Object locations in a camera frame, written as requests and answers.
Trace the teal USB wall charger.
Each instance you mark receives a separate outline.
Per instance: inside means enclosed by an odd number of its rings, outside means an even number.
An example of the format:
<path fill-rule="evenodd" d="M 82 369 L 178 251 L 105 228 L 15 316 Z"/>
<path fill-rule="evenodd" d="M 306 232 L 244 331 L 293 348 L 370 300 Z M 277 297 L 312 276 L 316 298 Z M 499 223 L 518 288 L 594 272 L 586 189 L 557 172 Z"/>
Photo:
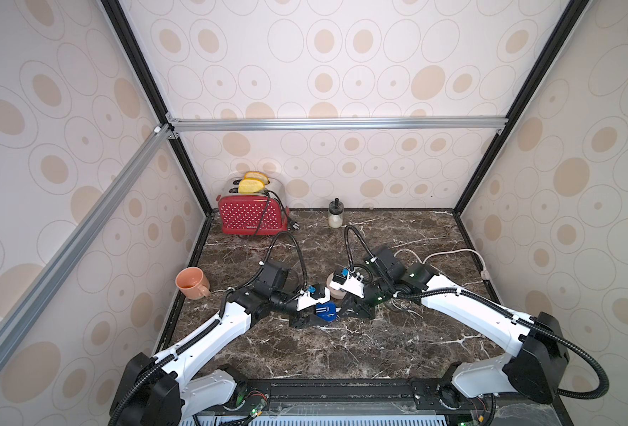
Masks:
<path fill-rule="evenodd" d="M 340 273 L 334 273 L 334 277 L 332 279 L 333 282 L 342 285 L 344 284 L 344 282 L 346 282 L 346 278 L 341 275 Z"/>

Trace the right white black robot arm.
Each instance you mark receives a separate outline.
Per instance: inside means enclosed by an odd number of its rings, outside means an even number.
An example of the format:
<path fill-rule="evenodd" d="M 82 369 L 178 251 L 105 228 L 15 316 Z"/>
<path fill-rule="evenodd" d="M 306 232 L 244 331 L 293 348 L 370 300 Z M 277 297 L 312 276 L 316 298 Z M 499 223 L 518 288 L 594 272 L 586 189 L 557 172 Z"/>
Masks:
<path fill-rule="evenodd" d="M 333 274 L 332 287 L 346 294 L 340 316 L 371 320 L 378 305 L 411 301 L 459 321 L 503 350 L 488 360 L 450 365 L 436 387 L 446 408 L 455 410 L 464 399 L 486 394 L 514 392 L 540 404 L 551 404 L 558 397 L 592 400 L 607 394 L 610 380 L 602 365 L 563 337 L 553 315 L 511 310 L 464 289 L 426 261 L 405 266 L 386 246 L 362 247 L 367 254 L 362 263 L 351 261 Z M 561 387 L 573 354 L 596 374 L 594 389 Z"/>

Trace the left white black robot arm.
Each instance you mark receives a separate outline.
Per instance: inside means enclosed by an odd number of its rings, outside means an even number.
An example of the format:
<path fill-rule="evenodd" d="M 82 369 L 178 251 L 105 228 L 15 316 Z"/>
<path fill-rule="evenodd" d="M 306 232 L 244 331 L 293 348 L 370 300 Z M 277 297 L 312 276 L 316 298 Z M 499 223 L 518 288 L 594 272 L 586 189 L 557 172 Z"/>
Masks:
<path fill-rule="evenodd" d="M 320 323 L 315 307 L 330 300 L 324 284 L 285 290 L 287 266 L 260 262 L 247 282 L 227 289 L 218 313 L 169 348 L 148 357 L 140 353 L 127 364 L 109 410 L 111 425 L 179 425 L 213 406 L 241 403 L 241 376 L 228 367 L 198 378 L 197 373 L 225 346 L 272 312 L 293 320 Z"/>

